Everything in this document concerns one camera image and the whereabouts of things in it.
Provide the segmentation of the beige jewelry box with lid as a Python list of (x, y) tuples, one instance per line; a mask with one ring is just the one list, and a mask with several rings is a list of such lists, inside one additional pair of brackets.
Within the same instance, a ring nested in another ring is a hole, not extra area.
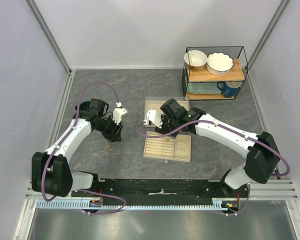
[(156, 110), (161, 120), (161, 115), (164, 115), (161, 110), (161, 106), (168, 100), (174, 99), (181, 107), (184, 107), (186, 111), (190, 110), (190, 101), (186, 96), (147, 96), (145, 99), (144, 107), (144, 126), (146, 128), (156, 128), (157, 126), (147, 118), (149, 110)]

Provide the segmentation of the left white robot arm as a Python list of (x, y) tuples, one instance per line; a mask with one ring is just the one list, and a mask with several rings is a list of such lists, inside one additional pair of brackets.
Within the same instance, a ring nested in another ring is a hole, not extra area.
[(94, 181), (95, 173), (72, 172), (70, 160), (82, 141), (98, 131), (108, 142), (121, 142), (123, 116), (128, 110), (116, 103), (113, 111), (103, 100), (92, 98), (75, 107), (73, 119), (61, 137), (44, 152), (36, 152), (31, 159), (31, 188), (47, 197), (66, 197), (81, 190), (89, 197), (96, 196), (100, 185)]

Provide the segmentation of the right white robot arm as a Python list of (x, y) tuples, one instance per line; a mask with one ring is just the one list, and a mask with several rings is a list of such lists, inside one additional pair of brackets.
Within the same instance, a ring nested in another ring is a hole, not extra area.
[(237, 189), (250, 182), (267, 183), (280, 160), (270, 133), (240, 130), (197, 107), (187, 110), (173, 98), (167, 100), (160, 110), (148, 110), (145, 119), (155, 125), (155, 132), (164, 136), (176, 137), (183, 131), (207, 137), (245, 158), (243, 164), (223, 176), (219, 191), (225, 197), (232, 196)]

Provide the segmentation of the beige jewelry tray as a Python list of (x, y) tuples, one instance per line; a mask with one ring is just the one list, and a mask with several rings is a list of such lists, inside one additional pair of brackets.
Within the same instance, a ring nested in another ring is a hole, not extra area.
[(143, 157), (189, 163), (191, 161), (191, 136), (179, 134), (176, 138), (169, 136), (147, 137)]

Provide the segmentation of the dark green mug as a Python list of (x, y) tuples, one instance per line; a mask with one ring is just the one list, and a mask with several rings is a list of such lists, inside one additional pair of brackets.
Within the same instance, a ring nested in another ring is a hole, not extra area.
[(90, 107), (90, 101), (83, 101), (80, 103), (80, 105), (76, 105), (74, 108), (75, 110), (79, 110), (79, 111), (85, 111), (87, 112), (89, 110)]

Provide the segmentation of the light blue rectangular plate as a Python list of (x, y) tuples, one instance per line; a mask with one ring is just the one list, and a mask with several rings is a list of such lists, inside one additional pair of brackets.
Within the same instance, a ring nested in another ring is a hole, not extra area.
[(216, 82), (190, 82), (187, 85), (186, 92), (191, 94), (219, 95), (222, 91), (217, 87)]

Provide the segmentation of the blue mug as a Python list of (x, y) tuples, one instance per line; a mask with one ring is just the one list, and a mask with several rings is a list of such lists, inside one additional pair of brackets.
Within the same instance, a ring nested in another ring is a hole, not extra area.
[(217, 83), (217, 88), (221, 91), (221, 94), (225, 98), (231, 98), (235, 97), (241, 87), (241, 82), (240, 81), (235, 81), (235, 82), (224, 82), (220, 81)]

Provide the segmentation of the white bowl with floral pattern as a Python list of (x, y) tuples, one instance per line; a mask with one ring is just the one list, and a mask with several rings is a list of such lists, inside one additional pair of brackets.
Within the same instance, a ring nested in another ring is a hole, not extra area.
[(200, 50), (189, 50), (184, 54), (184, 64), (188, 70), (200, 71), (207, 63), (207, 55)]

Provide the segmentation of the white scalloped bowl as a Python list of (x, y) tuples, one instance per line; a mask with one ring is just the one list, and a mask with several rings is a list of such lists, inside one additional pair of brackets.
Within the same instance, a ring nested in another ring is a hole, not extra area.
[(234, 59), (222, 52), (214, 52), (207, 58), (207, 70), (215, 76), (224, 76), (234, 67)]

